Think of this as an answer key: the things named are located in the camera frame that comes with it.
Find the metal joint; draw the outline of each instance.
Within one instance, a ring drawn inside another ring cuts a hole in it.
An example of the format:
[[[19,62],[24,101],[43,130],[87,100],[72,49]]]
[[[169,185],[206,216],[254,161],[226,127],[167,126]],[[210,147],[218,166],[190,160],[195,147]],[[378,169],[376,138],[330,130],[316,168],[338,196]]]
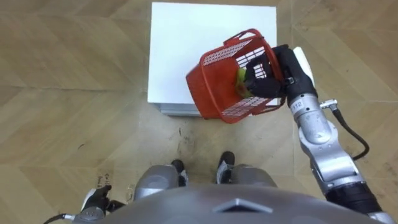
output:
[[[326,108],[329,108],[332,111],[337,110],[337,100],[336,99],[326,100],[326,101],[320,103],[320,107],[323,110],[326,109]]]

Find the basket handle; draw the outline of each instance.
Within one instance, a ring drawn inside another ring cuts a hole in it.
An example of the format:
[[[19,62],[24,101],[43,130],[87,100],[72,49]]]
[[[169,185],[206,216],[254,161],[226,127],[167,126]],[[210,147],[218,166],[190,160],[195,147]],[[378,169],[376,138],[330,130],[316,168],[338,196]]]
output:
[[[248,30],[242,31],[242,32],[236,34],[235,36],[229,38],[228,40],[224,41],[224,46],[237,44],[241,40],[241,37],[243,37],[247,33],[254,34],[255,37],[262,37],[262,35],[260,34],[260,32],[258,30],[248,29]]]

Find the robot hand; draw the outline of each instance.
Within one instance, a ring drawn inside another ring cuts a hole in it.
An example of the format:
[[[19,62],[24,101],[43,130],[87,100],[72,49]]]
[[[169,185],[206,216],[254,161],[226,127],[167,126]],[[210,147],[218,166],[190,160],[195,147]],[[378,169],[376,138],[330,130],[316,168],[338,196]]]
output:
[[[91,189],[83,201],[83,206],[81,207],[79,214],[59,214],[48,219],[44,224],[61,219],[68,219],[71,220],[72,223],[76,224],[94,223],[103,219],[106,216],[106,212],[114,212],[117,209],[125,206],[125,204],[121,202],[110,200],[108,198],[108,193],[111,189],[112,186],[110,185],[105,185],[99,189]]]

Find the wooden floor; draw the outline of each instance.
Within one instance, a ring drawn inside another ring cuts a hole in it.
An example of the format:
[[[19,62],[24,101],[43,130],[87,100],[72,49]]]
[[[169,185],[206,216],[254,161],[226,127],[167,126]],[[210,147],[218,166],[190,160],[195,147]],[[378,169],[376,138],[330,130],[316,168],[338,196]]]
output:
[[[357,165],[398,220],[398,0],[185,2],[277,6],[279,43],[303,47],[320,99],[337,98],[368,140]],[[211,180],[225,150],[322,197],[288,108],[227,125],[148,105],[149,37],[146,0],[0,1],[1,223],[76,213],[105,183],[126,201],[149,166],[177,157],[192,180]],[[341,128],[340,141],[362,149]]]

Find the green object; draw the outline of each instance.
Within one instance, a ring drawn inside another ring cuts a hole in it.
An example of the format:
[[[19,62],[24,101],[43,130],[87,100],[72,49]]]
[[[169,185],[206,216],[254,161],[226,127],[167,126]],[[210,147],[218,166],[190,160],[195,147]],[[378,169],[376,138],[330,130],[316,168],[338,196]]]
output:
[[[251,94],[251,92],[246,88],[244,84],[244,80],[246,78],[246,69],[239,68],[236,74],[237,75],[236,75],[235,89],[238,92],[238,94],[243,98],[253,97],[253,94]]]

